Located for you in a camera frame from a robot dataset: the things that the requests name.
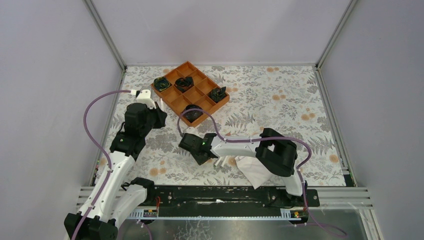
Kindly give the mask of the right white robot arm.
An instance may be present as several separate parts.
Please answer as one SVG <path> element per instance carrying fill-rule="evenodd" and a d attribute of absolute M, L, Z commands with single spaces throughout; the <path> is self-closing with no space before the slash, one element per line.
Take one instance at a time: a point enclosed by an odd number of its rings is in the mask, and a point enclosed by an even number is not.
<path fill-rule="evenodd" d="M 199 165 L 209 159 L 234 157 L 238 169 L 254 189 L 276 175 L 283 178 L 289 195 L 302 196 L 305 184 L 295 163 L 297 144 L 303 143 L 293 137 L 284 137 L 271 128 L 264 128 L 261 134 L 252 137 L 222 136 L 218 133 L 206 133 L 200 137 L 189 128 L 178 146 L 188 151 Z"/>

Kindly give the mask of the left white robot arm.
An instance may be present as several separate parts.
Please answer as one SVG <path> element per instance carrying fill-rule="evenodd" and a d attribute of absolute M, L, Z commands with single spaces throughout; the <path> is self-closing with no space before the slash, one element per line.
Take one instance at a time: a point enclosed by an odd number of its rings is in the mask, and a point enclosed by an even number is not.
<path fill-rule="evenodd" d="M 105 167 L 86 202 L 77 213 L 69 213 L 64 226 L 72 240 L 115 240 L 126 217 L 147 199 L 154 182 L 142 177 L 134 179 L 124 194 L 116 200 L 123 178 L 135 164 L 146 145 L 146 136 L 153 129 L 165 126 L 167 113 L 163 104 L 132 103 L 127 106 L 124 123 L 109 148 Z"/>

